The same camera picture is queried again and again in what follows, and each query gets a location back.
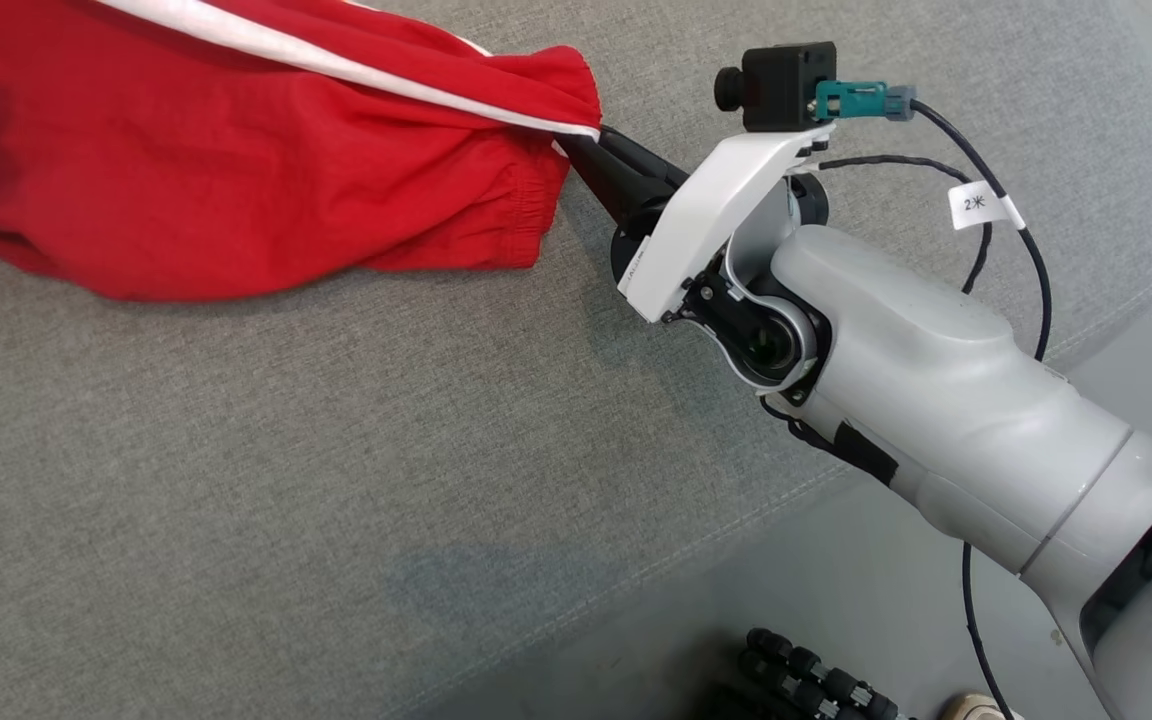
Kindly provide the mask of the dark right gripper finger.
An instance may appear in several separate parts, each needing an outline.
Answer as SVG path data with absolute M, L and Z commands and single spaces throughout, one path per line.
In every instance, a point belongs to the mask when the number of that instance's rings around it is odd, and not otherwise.
M 689 173 L 613 127 L 602 127 L 602 190 L 612 196 L 672 196 Z
M 559 138 L 558 145 L 614 222 L 675 195 L 675 164 L 631 138 Z

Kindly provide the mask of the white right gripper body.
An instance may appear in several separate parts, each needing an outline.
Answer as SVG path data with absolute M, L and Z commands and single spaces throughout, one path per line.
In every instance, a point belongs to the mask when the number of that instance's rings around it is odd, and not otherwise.
M 797 165 L 799 151 L 829 141 L 833 126 L 801 132 L 742 132 L 717 147 L 667 202 L 628 264 L 621 291 L 646 323 L 684 301 L 685 279 L 708 266 L 756 205 Z

